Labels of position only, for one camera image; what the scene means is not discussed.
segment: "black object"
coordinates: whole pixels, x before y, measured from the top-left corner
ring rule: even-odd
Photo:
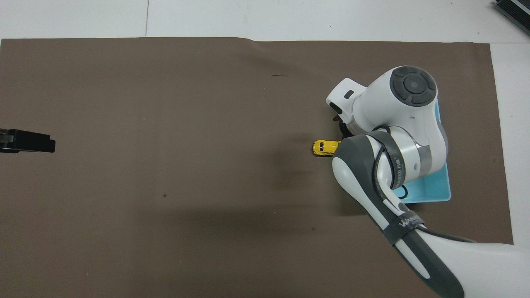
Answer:
[[[431,235],[434,235],[434,236],[437,236],[437,237],[441,237],[441,238],[445,238],[445,239],[449,239],[449,240],[460,241],[460,242],[468,242],[468,243],[476,243],[475,241],[467,239],[467,238],[453,236],[453,235],[447,235],[447,234],[443,234],[443,233],[440,233],[440,232],[435,232],[433,230],[429,230],[428,228],[426,228],[424,226],[418,226],[417,229],[420,230],[420,231],[426,232],[427,234],[431,234]]]
[[[0,128],[0,152],[18,153],[20,151],[55,152],[55,141],[50,139],[50,135]]]
[[[425,222],[416,212],[408,210],[388,223],[388,226],[383,230],[383,236],[390,245],[394,246],[405,234],[416,229],[422,223]]]
[[[349,137],[353,137],[354,135],[350,132],[350,130],[348,129],[348,127],[346,127],[346,123],[344,123],[344,121],[342,121],[342,119],[340,118],[339,115],[335,115],[335,117],[333,118],[333,121],[338,121],[339,122],[339,130],[340,132],[342,133],[342,139],[345,139],[345,138],[349,138]]]
[[[342,109],[339,108],[339,107],[338,107],[336,104],[334,104],[333,102],[330,102],[330,107],[331,107],[333,110],[335,110],[335,112],[336,112],[337,114],[339,114],[339,115],[342,114]]]
[[[351,97],[351,95],[352,95],[353,93],[354,93],[353,90],[350,90],[350,91],[346,92],[346,94],[344,94],[344,98],[345,98],[345,99],[350,99],[350,97]]]
[[[530,0],[497,0],[495,8],[530,34]]]
[[[402,185],[401,188],[403,188],[403,190],[405,191],[405,194],[403,196],[401,196],[401,197],[398,197],[398,198],[403,200],[409,195],[409,190],[407,189],[407,187],[405,185]],[[408,210],[408,208],[403,203],[399,203],[398,207],[399,207],[399,209],[401,209],[401,211],[407,211]]]
[[[404,104],[422,107],[434,100],[436,83],[421,68],[402,66],[392,72],[390,90]]]
[[[388,129],[388,133],[382,132],[380,130],[375,130],[375,131],[368,133],[367,135],[376,139],[376,141],[378,141],[381,144],[380,151],[381,152],[384,151],[388,157],[388,160],[392,163],[392,166],[390,167],[390,170],[392,172],[392,182],[390,183],[390,188],[396,189],[398,187],[401,187],[403,185],[403,182],[405,181],[405,175],[406,175],[407,170],[405,168],[405,162],[403,159],[403,155],[401,154],[401,150],[396,144],[394,138],[390,135],[390,129]],[[374,166],[374,172],[372,173],[372,175],[373,175],[374,186],[379,192],[382,193],[382,190],[379,187],[379,184],[377,183],[377,165],[378,164],[379,164],[379,159],[377,160]]]

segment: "cable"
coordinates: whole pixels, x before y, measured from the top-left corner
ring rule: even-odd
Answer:
[[[454,241],[460,241],[460,242],[476,243],[475,241],[467,239],[467,238],[457,237],[457,236],[452,236],[452,235],[447,235],[447,234],[442,234],[442,233],[439,233],[439,232],[435,232],[435,231],[429,230],[428,228],[423,227],[421,225],[417,226],[416,229],[418,229],[418,230],[420,230],[422,232],[425,232],[427,234],[431,234],[433,236],[440,237],[440,238],[445,238],[445,239],[454,240]]]
[[[376,127],[374,127],[374,129],[372,129],[372,131],[376,131],[376,130],[379,130],[381,128],[384,128],[386,130],[387,133],[390,134],[390,127],[386,126],[386,125],[378,125]]]
[[[379,186],[379,181],[377,179],[377,168],[379,167],[379,160],[381,159],[381,155],[383,155],[383,152],[385,151],[385,147],[383,144],[381,144],[381,147],[379,148],[379,151],[377,152],[377,156],[374,160],[374,166],[372,167],[372,185],[374,187],[374,190],[376,194],[379,196],[379,199],[385,200],[386,196],[383,193],[383,190],[381,189],[381,186]]]
[[[406,198],[408,195],[409,195],[409,190],[407,190],[407,188],[405,187],[405,185],[402,185],[401,186],[403,188],[403,190],[405,191],[405,194],[401,197],[398,197],[400,198],[401,200],[403,200],[404,198]]]

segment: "gray circular cap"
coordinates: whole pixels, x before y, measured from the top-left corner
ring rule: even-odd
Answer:
[[[390,76],[390,90],[404,104],[423,107],[436,96],[436,83],[423,69],[414,66],[401,66]]]

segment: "black clamp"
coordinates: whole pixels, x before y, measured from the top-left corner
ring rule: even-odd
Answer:
[[[50,135],[0,128],[0,152],[20,151],[55,152],[55,141],[50,139]]]
[[[403,236],[417,228],[418,225],[422,223],[424,223],[424,221],[416,214],[416,212],[409,210],[396,217],[390,224],[388,224],[383,230],[383,236],[390,245],[394,246]]]

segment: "gray button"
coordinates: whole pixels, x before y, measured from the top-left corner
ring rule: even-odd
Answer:
[[[399,203],[397,206],[399,207],[399,209],[401,211],[408,211],[409,210],[409,208],[403,203]]]
[[[427,92],[425,92],[424,94],[413,96],[412,103],[422,104],[426,102],[431,102],[434,99],[435,95],[436,93],[433,90],[427,89]]]
[[[392,86],[394,87],[396,94],[401,97],[402,100],[406,100],[409,97],[409,93],[406,91],[401,80],[394,80]]]
[[[427,88],[427,82],[425,79],[416,74],[407,76],[403,81],[403,85],[405,86],[405,89],[414,94],[420,94]]]
[[[396,68],[394,70],[394,74],[396,76],[403,77],[406,74],[415,73],[418,70],[419,70],[419,68],[414,67],[414,66],[402,66],[402,67]]]
[[[421,76],[425,79],[425,81],[427,81],[427,86],[429,86],[429,89],[436,90],[436,84],[432,79],[432,76],[426,72],[421,72]]]

